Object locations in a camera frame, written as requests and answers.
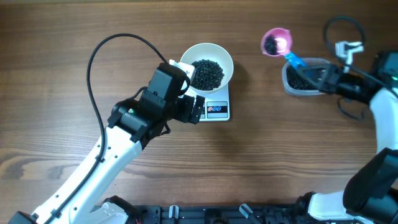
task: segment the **digital scale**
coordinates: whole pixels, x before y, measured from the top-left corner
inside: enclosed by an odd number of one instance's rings
[[[191,88],[185,93],[197,97]],[[205,105],[201,112],[200,121],[227,121],[229,120],[229,91],[228,84],[215,93],[205,95]]]
[[[169,64],[174,65],[181,70],[183,70],[189,78],[195,71],[195,67],[182,62],[176,62],[174,60],[169,61]],[[182,90],[185,89],[187,84],[183,84]],[[195,90],[191,87],[185,93],[188,96],[196,97],[197,94]],[[200,121],[227,121],[230,118],[229,112],[229,91],[228,84],[223,88],[219,89],[215,93],[200,95],[205,97],[205,105],[203,105],[203,110],[201,112]]]

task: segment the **black beans in container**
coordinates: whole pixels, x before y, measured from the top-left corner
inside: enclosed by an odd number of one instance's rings
[[[192,87],[205,91],[220,87],[224,73],[217,62],[203,59],[193,62],[192,65],[197,71],[191,83]]]
[[[293,66],[286,69],[287,83],[296,90],[316,90],[316,88],[306,79],[302,78]]]
[[[264,48],[270,55],[277,55],[277,43],[275,37],[273,35],[269,35],[266,38],[266,43],[264,44]]]

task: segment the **clamp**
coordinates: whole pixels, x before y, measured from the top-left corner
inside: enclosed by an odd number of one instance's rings
[[[348,42],[348,41],[340,41],[336,43],[336,55],[337,57],[343,59],[345,61],[344,73],[349,72],[349,66],[354,61],[353,54],[360,53],[364,51],[364,47],[362,42]]]

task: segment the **pink scoop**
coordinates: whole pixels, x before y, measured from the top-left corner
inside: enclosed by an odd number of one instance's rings
[[[277,43],[277,55],[270,55],[265,49],[266,39],[269,35],[273,35]],[[271,57],[285,56],[290,53],[290,48],[293,44],[292,36],[290,31],[283,28],[273,28],[269,30],[261,40],[261,51],[264,55]]]

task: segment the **wooden table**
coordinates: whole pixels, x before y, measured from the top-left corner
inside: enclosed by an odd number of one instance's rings
[[[396,7],[326,0],[1,6],[0,222],[49,198],[97,141],[86,66],[95,46],[120,32],[141,35],[167,59],[200,42],[224,47],[235,64],[232,115],[224,123],[171,121],[172,133],[151,141],[103,198],[118,195],[136,205],[284,203],[308,191],[344,189],[376,152],[372,116],[343,116],[335,96],[286,95],[284,60],[263,56],[260,40],[285,27],[296,54],[335,62],[322,27],[333,16],[352,16],[368,33],[366,52],[355,56],[367,70],[378,50],[398,47]],[[330,32],[358,39],[351,26]],[[133,39],[112,40],[99,51],[91,80],[104,122],[116,102],[147,85],[158,63]]]

